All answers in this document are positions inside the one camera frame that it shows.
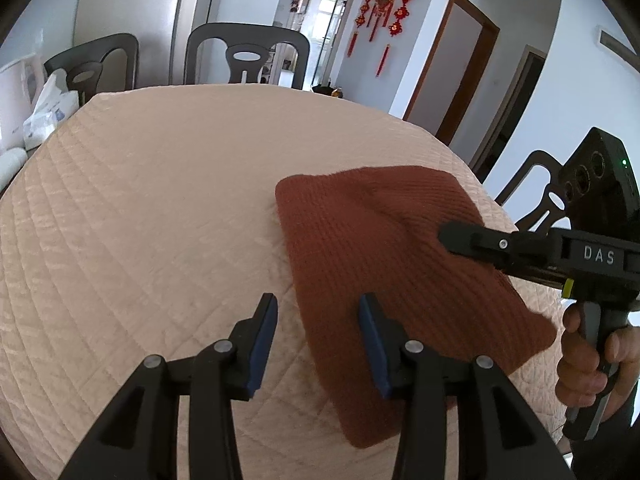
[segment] finger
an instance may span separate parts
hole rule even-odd
[[[596,401],[595,395],[574,392],[565,386],[562,381],[558,381],[558,384],[556,384],[556,397],[568,408],[588,408]]]
[[[567,332],[576,332],[580,328],[580,307],[578,303],[572,304],[564,311],[562,324]]]
[[[607,386],[607,376],[602,372],[585,374],[565,359],[558,363],[558,378],[567,388],[585,395],[599,394]]]
[[[598,351],[589,345],[577,332],[564,332],[562,334],[563,358],[586,374],[594,373],[600,364]]]
[[[636,386],[638,376],[640,376],[640,361],[620,365],[620,374],[613,391],[621,397],[623,403],[629,398],[629,394]]]
[[[640,328],[629,326],[611,334],[605,344],[605,359],[610,363],[640,361]]]

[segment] camera lens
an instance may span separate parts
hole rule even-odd
[[[567,202],[571,202],[574,199],[574,185],[571,182],[564,184],[564,197]]]
[[[584,166],[580,166],[575,170],[575,183],[578,185],[578,191],[583,195],[588,192],[591,185],[589,181],[589,172]]]
[[[591,169],[598,178],[602,178],[604,175],[604,157],[600,152],[593,152],[591,155]]]

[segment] white plastic bag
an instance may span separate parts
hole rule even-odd
[[[24,121],[25,149],[29,151],[41,145],[78,108],[78,92],[70,92],[66,86],[66,72],[56,70],[47,79],[33,114]]]

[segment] oval cutout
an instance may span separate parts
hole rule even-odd
[[[564,211],[564,202],[558,195],[556,195],[555,193],[549,193],[549,198],[551,199],[551,202],[558,206],[558,209],[560,211]]]
[[[74,78],[74,83],[81,83],[82,81],[86,81],[87,79],[91,79],[94,76],[95,72],[89,70],[87,72],[81,72]]]
[[[234,54],[234,59],[238,61],[258,61],[260,59],[260,55],[255,52],[236,52]]]

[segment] doorway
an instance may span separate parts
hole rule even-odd
[[[449,0],[404,120],[447,146],[460,126],[500,28],[469,0]]]
[[[328,83],[352,5],[353,0],[298,0],[292,9],[286,27],[304,34],[311,47],[303,90]],[[277,84],[290,86],[297,53],[283,45],[275,57]]]
[[[511,86],[470,167],[484,182],[502,155],[536,89],[546,54],[527,45]]]

